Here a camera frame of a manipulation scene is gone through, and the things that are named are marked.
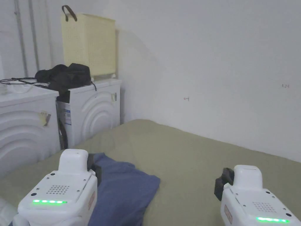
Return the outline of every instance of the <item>bed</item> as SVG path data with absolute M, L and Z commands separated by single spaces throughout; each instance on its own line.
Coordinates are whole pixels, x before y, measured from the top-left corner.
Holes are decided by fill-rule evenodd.
M 89 153 L 136 165 L 161 179 L 144 215 L 144 225 L 223 225 L 213 194 L 223 167 L 255 165 L 264 187 L 301 219 L 301 163 L 193 135 L 148 120 L 134 120 L 97 134 L 76 146 Z M 0 196 L 17 207 L 47 173 L 56 170 L 61 152 L 21 167 L 0 180 Z

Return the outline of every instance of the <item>laundry basket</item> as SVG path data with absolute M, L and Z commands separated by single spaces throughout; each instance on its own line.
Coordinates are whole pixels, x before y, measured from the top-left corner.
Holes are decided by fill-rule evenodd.
M 115 21 L 89 14 L 75 14 L 62 6 L 61 17 L 64 61 L 86 65 L 91 76 L 113 74 L 116 71 Z

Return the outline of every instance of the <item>sticker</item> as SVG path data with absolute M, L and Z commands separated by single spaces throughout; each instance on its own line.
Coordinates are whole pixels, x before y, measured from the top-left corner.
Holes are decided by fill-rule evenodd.
M 71 112 L 70 110 L 63 109 L 62 111 L 62 121 L 64 124 L 71 125 Z
M 46 111 L 41 111 L 39 113 L 39 118 L 42 126 L 48 126 L 48 122 L 50 120 L 51 114 L 48 114 Z
M 231 213 L 230 213 L 230 211 L 229 211 L 229 209 L 228 209 L 228 207 L 226 205 L 224 207 L 224 211 L 225 211 L 225 214 L 226 214 L 226 216 L 227 216 L 230 224 L 232 224 L 233 218 L 232 218 L 232 215 L 231 215 Z
M 88 210 L 90 210 L 94 199 L 95 199 L 95 191 L 93 192 L 93 194 L 91 195 L 91 198 L 89 200 Z

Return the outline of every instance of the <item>basket handle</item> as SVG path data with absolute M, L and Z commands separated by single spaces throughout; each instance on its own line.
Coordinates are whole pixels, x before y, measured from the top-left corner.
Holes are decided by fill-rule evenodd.
M 66 16 L 66 21 L 68 21 L 68 16 L 67 16 L 67 14 L 65 13 L 65 8 L 66 7 L 66 9 L 68 10 L 68 12 L 71 14 L 71 16 L 73 17 L 73 19 L 75 20 L 75 21 L 77 21 L 77 17 L 76 17 L 76 15 L 75 15 L 75 13 L 72 11 L 72 9 L 68 6 L 68 5 L 63 5 L 62 6 L 62 11 L 63 11 L 63 13 L 65 14 L 65 16 Z

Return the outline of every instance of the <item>washing machine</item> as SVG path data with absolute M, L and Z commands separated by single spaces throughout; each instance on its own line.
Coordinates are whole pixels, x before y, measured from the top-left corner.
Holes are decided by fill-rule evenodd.
M 120 125 L 120 85 L 118 79 L 95 81 L 69 89 L 58 98 L 58 117 L 67 134 L 68 148 Z
M 57 91 L 33 86 L 0 95 L 0 178 L 60 150 Z

